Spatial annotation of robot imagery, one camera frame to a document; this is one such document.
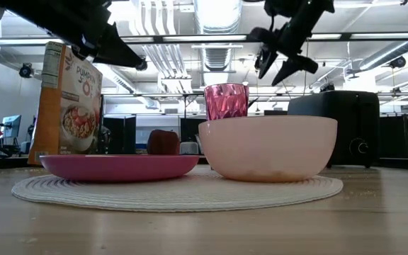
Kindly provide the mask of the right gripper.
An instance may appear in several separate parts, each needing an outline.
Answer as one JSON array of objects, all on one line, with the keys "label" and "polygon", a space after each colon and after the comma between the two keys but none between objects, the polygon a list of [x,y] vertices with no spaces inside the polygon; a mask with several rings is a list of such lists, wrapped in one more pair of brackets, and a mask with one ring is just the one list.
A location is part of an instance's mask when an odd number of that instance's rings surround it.
[{"label": "right gripper", "polygon": [[[277,52],[289,58],[283,62],[271,86],[276,86],[298,71],[315,74],[318,64],[299,54],[322,14],[325,11],[335,12],[334,0],[265,0],[263,7],[266,14],[271,17],[270,28],[255,27],[249,33],[250,38],[268,47],[262,47],[258,52],[258,78],[262,79],[265,76],[275,62]],[[281,29],[273,29],[276,16],[283,16],[290,20],[284,23]]]}]

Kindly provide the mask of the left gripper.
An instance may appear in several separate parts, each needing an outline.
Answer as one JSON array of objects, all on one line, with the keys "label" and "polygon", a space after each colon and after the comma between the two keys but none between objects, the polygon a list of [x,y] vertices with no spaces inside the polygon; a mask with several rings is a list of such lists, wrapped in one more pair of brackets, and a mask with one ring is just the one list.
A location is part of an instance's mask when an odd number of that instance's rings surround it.
[{"label": "left gripper", "polygon": [[144,59],[128,47],[110,25],[108,7],[112,0],[47,0],[52,27],[47,30],[72,46],[83,59],[91,55],[95,63],[143,67]]}]

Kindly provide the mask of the pink faceted cup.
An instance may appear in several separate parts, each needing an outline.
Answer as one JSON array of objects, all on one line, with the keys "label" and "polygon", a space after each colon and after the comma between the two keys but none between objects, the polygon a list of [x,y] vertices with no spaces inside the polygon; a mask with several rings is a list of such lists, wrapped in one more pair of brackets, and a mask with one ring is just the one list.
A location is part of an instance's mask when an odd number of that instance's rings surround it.
[{"label": "pink faceted cup", "polygon": [[204,89],[207,120],[246,117],[249,87],[243,84],[215,84]]}]

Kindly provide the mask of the pale pink plastic bowl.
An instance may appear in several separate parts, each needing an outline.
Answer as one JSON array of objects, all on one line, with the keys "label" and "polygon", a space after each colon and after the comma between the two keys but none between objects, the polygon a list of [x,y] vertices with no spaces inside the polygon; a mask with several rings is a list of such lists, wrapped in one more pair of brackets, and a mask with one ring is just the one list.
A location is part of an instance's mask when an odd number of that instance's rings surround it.
[{"label": "pale pink plastic bowl", "polygon": [[203,153],[226,179],[286,182],[310,179],[334,151],[337,121],[308,115],[209,120],[198,126]]}]

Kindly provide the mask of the orange pumpkin cereal box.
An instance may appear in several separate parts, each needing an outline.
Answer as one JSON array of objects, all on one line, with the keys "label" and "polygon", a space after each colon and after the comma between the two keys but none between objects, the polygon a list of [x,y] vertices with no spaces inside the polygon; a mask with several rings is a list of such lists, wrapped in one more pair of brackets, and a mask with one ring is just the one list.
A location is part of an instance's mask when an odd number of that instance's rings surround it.
[{"label": "orange pumpkin cereal box", "polygon": [[70,47],[48,42],[41,76],[28,163],[39,165],[46,155],[97,153],[102,73]]}]

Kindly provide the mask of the dark red apple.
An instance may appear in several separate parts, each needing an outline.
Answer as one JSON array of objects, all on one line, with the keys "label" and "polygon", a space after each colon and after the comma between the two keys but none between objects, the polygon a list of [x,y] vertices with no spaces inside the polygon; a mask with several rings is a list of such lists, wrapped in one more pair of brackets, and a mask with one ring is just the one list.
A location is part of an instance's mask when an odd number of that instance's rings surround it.
[{"label": "dark red apple", "polygon": [[148,154],[179,154],[179,136],[174,131],[153,130],[147,140]]}]

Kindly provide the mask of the magenta plastic plate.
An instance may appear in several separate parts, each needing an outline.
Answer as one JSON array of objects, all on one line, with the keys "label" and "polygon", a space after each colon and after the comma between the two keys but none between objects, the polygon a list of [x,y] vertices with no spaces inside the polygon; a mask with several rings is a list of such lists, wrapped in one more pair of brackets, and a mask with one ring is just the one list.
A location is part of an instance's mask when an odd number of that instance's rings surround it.
[{"label": "magenta plastic plate", "polygon": [[47,155],[42,166],[70,181],[136,182],[173,179],[191,171],[198,155]]}]

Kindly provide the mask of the round white woven placemat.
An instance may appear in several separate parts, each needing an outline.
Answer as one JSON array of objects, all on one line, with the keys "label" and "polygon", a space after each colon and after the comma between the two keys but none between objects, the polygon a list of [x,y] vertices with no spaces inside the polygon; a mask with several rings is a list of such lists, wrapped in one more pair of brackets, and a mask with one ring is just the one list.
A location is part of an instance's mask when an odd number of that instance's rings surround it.
[{"label": "round white woven placemat", "polygon": [[53,175],[16,183],[11,192],[34,203],[131,212],[187,213],[251,210],[307,203],[335,196],[342,180],[315,176],[286,183],[231,181],[194,169],[180,178],[139,183],[89,183]]}]

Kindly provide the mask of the black partition screen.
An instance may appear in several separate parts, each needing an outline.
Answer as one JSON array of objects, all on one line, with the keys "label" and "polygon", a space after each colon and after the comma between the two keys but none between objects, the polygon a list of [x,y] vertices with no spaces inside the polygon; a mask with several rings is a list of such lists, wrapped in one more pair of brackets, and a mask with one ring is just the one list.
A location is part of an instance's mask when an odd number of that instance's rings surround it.
[{"label": "black partition screen", "polygon": [[196,142],[196,135],[199,134],[198,126],[206,119],[181,118],[180,119],[180,139],[182,142]]},{"label": "black partition screen", "polygon": [[110,131],[109,154],[135,154],[136,122],[136,117],[103,119],[103,126]]}]

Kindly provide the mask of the black two-slot toaster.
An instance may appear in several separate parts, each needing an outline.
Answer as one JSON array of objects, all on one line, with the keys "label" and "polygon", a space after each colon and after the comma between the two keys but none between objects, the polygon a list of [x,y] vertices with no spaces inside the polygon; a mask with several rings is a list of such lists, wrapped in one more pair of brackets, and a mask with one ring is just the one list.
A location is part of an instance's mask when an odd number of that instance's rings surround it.
[{"label": "black two-slot toaster", "polygon": [[379,158],[380,104],[367,91],[325,91],[294,98],[289,115],[313,115],[338,122],[336,144],[327,167],[370,167]]}]

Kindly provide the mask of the black ceiling spotlight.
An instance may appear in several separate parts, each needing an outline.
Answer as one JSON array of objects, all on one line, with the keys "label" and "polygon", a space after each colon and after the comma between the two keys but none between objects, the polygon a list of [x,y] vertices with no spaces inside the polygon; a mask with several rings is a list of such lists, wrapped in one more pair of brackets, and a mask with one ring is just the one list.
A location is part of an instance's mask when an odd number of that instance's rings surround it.
[{"label": "black ceiling spotlight", "polygon": [[392,69],[394,68],[403,68],[406,65],[407,61],[403,56],[400,56],[394,60],[392,60],[388,66]]},{"label": "black ceiling spotlight", "polygon": [[25,79],[32,78],[34,76],[34,70],[31,63],[23,63],[19,69],[19,76]]}]

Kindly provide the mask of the grey chair back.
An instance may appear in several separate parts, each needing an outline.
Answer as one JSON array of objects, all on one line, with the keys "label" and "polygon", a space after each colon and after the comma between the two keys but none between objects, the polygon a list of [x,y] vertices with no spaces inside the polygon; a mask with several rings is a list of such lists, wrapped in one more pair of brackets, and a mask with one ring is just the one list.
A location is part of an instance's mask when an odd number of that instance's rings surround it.
[{"label": "grey chair back", "polygon": [[182,142],[180,144],[179,153],[186,155],[199,155],[199,145],[197,142]]}]

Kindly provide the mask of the background computer monitor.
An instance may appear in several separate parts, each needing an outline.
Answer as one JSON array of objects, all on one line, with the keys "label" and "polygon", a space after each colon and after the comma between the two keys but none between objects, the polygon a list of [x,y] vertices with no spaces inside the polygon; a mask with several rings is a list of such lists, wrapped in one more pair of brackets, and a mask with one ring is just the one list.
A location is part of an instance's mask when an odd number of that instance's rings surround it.
[{"label": "background computer monitor", "polygon": [[17,138],[21,125],[21,115],[4,117],[2,124],[3,127],[1,128],[1,131],[5,138]]}]

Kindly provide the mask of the silver ceiling air duct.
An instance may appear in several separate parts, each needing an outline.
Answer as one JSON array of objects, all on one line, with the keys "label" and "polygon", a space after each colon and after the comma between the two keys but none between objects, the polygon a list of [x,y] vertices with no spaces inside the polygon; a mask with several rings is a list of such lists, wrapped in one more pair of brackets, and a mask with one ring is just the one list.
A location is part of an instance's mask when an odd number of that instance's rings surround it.
[{"label": "silver ceiling air duct", "polygon": [[[242,0],[193,0],[193,4],[198,34],[237,33],[242,12]],[[204,85],[227,83],[233,54],[229,44],[206,43],[201,44],[199,50],[203,63]]]}]

